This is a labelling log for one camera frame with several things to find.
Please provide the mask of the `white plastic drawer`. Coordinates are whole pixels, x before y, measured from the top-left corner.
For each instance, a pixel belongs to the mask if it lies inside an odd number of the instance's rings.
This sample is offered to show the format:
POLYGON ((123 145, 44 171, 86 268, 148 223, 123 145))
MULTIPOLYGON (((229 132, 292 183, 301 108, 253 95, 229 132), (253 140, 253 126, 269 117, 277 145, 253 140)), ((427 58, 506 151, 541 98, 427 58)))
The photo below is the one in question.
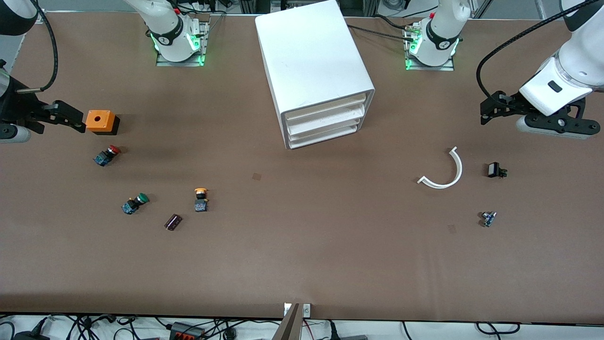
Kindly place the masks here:
POLYGON ((290 134, 287 138, 287 144, 290 149, 302 148, 332 138, 353 134, 358 131, 360 123, 361 119, 350 119, 332 125, 311 129, 303 133, 290 134))
POLYGON ((321 114, 324 112, 328 112, 329 110, 341 109, 350 105, 358 105, 360 103, 364 103, 365 99, 367 99, 367 95, 365 93, 352 95, 349 97, 337 99, 335 101, 308 106, 299 110, 292 110, 290 112, 285 113, 285 119, 295 120, 308 118, 311 115, 321 114))
POLYGON ((358 123, 364 114, 364 105, 350 105, 311 114, 304 118, 287 119, 285 126, 291 138, 301 138, 328 130, 341 123, 358 123))

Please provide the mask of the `red push button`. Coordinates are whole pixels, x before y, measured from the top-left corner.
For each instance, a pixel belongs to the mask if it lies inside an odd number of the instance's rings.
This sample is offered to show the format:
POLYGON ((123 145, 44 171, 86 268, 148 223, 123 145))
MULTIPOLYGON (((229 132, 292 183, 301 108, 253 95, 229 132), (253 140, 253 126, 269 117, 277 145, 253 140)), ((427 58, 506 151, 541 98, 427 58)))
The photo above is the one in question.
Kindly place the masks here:
POLYGON ((103 149, 103 151, 99 152, 94 157, 93 161, 97 165, 104 167, 112 162, 112 160, 121 152, 122 151, 119 149, 119 147, 110 144, 106 149, 103 149))

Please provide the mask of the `green push button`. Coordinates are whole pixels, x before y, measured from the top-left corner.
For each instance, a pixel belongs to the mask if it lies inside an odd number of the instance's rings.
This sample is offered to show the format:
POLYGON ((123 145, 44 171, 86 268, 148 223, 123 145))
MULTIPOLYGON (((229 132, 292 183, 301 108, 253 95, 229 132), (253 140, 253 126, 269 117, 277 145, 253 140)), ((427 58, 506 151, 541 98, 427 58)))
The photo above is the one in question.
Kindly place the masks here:
POLYGON ((123 213, 127 214, 127 215, 132 215, 134 213, 136 213, 136 211, 138 211, 138 209, 140 209, 140 207, 142 207, 143 205, 147 204, 149 202, 149 198, 146 194, 140 192, 138 194, 138 196, 135 196, 134 198, 130 198, 129 200, 127 200, 127 202, 125 202, 121 209, 123 211, 123 213))

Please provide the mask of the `white drawer cabinet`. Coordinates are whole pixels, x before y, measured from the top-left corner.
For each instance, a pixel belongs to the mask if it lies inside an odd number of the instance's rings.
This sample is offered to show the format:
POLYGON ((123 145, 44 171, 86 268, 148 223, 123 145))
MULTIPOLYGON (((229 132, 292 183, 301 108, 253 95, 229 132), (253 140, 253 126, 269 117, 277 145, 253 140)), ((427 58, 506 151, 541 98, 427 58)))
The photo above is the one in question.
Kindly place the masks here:
POLYGON ((285 113, 365 93, 364 123, 375 87, 336 0, 255 18, 260 50, 285 148, 285 113))

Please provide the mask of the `orange box with hole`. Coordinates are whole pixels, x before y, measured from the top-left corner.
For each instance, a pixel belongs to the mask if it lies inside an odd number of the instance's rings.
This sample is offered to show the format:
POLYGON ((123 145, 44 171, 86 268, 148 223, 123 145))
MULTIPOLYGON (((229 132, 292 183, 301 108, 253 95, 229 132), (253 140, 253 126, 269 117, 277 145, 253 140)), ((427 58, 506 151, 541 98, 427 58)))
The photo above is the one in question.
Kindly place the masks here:
POLYGON ((89 110, 86 129, 99 136, 116 136, 120 119, 111 110, 89 110))

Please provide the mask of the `black power strip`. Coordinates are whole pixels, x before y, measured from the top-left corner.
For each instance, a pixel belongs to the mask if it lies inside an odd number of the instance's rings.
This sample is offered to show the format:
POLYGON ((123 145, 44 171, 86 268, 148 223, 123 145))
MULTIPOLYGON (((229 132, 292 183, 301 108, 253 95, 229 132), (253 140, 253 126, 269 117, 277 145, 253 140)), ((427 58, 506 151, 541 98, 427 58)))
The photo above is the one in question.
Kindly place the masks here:
POLYGON ((167 329, 170 331, 169 340, 202 340, 205 335, 205 329, 187 323, 171 323, 167 329))

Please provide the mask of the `brown slanted board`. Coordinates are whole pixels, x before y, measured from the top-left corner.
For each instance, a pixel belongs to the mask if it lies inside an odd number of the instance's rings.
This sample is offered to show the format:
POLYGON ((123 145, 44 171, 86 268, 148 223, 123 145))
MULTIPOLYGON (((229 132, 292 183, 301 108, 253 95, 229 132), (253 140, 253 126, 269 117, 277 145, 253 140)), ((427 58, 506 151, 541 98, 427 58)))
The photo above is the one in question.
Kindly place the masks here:
POLYGON ((300 340, 303 323, 303 304, 292 304, 272 340, 300 340))

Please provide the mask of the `white curved bracket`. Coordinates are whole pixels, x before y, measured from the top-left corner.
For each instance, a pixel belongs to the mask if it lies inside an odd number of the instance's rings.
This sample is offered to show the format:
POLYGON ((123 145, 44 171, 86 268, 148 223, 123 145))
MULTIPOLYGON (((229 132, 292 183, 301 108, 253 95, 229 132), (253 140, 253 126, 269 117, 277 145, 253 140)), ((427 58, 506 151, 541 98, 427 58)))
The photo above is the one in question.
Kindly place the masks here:
POLYGON ((426 187, 438 189, 438 190, 446 189, 446 188, 452 187, 453 185, 457 184, 462 177, 462 170, 463 170, 462 160, 457 152, 457 149, 458 149, 457 146, 454 146, 449 151, 449 155, 453 159, 455 166, 456 166, 455 177, 453 178, 453 180, 451 182, 449 182, 447 184, 438 184, 438 183, 433 182, 426 176, 422 176, 419 178, 419 180, 416 181, 416 183, 423 184, 426 187))

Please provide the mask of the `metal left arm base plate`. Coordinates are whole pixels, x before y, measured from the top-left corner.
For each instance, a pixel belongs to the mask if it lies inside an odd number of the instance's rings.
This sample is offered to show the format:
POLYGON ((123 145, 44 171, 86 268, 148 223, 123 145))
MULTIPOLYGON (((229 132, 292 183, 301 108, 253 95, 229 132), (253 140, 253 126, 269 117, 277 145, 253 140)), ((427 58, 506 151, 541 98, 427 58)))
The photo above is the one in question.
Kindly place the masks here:
POLYGON ((434 44, 425 37, 421 22, 414 22, 405 26, 402 33, 405 37, 403 49, 405 50, 405 67, 407 70, 454 70, 453 56, 459 43, 458 38, 453 42, 442 42, 441 45, 445 48, 439 50, 438 44, 434 44))

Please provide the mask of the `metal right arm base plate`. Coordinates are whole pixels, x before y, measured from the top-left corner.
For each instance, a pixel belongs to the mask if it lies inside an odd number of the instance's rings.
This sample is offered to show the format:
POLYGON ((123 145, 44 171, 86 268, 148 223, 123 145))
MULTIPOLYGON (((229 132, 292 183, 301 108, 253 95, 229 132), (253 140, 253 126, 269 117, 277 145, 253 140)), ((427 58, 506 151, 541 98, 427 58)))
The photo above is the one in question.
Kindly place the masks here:
POLYGON ((210 26, 209 22, 198 22, 194 20, 193 34, 186 33, 188 39, 188 47, 192 50, 192 54, 182 61, 170 61, 160 53, 157 43, 154 42, 156 52, 156 65, 158 67, 202 67, 205 63, 207 45, 209 40, 210 26))

